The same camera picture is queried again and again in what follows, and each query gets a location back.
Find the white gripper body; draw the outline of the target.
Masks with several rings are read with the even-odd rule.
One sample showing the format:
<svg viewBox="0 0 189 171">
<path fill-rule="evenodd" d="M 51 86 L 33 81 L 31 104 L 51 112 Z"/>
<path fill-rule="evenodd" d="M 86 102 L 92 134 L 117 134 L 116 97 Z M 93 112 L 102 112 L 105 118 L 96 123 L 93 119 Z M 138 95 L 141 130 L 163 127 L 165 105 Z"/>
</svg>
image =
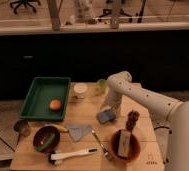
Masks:
<svg viewBox="0 0 189 171">
<path fill-rule="evenodd" d="M 101 109 L 109 108 L 116 116 L 120 115 L 122 95 L 114 90 L 109 90 L 101 105 Z"/>
</svg>

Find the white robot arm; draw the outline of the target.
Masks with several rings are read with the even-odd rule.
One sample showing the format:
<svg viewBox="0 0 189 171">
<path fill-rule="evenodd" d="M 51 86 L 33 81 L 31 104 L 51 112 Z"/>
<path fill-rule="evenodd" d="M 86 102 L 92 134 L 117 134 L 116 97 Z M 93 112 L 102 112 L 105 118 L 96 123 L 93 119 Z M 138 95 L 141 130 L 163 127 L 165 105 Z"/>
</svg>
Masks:
<svg viewBox="0 0 189 171">
<path fill-rule="evenodd" d="M 105 103 L 119 107 L 125 95 L 155 114 L 163 115 L 170 123 L 164 171 L 189 171 L 189 101 L 180 101 L 132 83 L 128 71 L 107 78 L 108 94 Z"/>
</svg>

